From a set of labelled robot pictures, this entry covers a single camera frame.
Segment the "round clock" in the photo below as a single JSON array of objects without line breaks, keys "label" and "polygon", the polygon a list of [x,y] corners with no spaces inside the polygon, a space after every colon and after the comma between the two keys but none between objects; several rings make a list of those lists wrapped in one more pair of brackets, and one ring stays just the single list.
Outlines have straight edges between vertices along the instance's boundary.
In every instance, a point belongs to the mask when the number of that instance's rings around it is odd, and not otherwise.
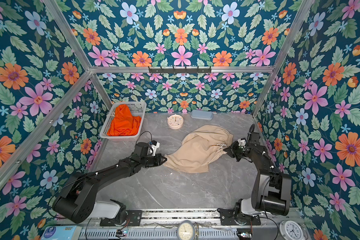
[{"label": "round clock", "polygon": [[190,221],[180,223],[177,228],[177,238],[179,240],[192,240],[195,238],[196,229]]},{"label": "round clock", "polygon": [[283,221],[279,225],[280,233],[286,240],[306,240],[303,229],[295,221]]},{"label": "round clock", "polygon": [[167,119],[168,126],[172,129],[180,129],[184,124],[184,119],[182,116],[173,114]]}]

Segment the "purple circle logo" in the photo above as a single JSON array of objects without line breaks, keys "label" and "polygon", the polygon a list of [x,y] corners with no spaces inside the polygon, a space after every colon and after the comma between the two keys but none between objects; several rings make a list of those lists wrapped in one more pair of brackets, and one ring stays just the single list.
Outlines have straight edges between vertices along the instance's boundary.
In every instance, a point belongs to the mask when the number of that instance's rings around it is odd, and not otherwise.
[{"label": "purple circle logo", "polygon": [[47,228],[47,230],[45,230],[44,232],[44,237],[45,238],[50,238],[52,237],[52,235],[56,232],[56,227],[49,227]]}]

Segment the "white plastic basket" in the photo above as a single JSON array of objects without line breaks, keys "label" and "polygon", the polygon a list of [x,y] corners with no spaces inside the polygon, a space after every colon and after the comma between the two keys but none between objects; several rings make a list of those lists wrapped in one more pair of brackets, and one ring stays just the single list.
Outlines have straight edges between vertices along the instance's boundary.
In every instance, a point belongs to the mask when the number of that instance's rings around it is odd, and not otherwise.
[{"label": "white plastic basket", "polygon": [[[140,116],[141,117],[141,122],[140,122],[140,127],[139,127],[139,131],[137,132],[136,135],[133,136],[108,136],[107,132],[109,130],[110,124],[113,120],[113,115],[115,115],[115,109],[121,105],[121,104],[125,104],[129,107],[129,110],[132,113],[132,116]],[[100,132],[100,137],[101,138],[108,138],[110,141],[114,141],[114,142],[119,142],[119,141],[136,141],[137,138],[140,135],[141,132],[141,127],[143,126],[143,121],[144,121],[144,115],[145,115],[145,109],[147,108],[147,103],[145,102],[119,102],[119,103],[114,103],[112,105],[112,107],[110,108],[110,111],[107,115],[106,121],[104,122],[103,127],[101,128],[101,132]]]}]

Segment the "orange cloth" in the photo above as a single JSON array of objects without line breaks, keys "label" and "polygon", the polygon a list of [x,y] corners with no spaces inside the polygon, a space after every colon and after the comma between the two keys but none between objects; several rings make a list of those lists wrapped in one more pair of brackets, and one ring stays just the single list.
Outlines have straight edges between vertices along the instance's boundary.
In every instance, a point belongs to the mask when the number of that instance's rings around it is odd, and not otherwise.
[{"label": "orange cloth", "polygon": [[112,120],[108,136],[133,136],[139,132],[140,116],[132,116],[129,107],[125,104],[115,109],[115,118]]}]

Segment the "beige pants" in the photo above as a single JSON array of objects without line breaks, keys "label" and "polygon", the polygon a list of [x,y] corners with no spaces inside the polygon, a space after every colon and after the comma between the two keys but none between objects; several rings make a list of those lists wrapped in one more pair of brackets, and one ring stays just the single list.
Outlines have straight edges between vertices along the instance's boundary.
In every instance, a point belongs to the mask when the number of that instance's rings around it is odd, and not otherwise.
[{"label": "beige pants", "polygon": [[208,164],[226,154],[223,149],[232,144],[232,137],[222,127],[204,125],[188,134],[175,153],[165,156],[164,166],[189,173],[208,172]]}]

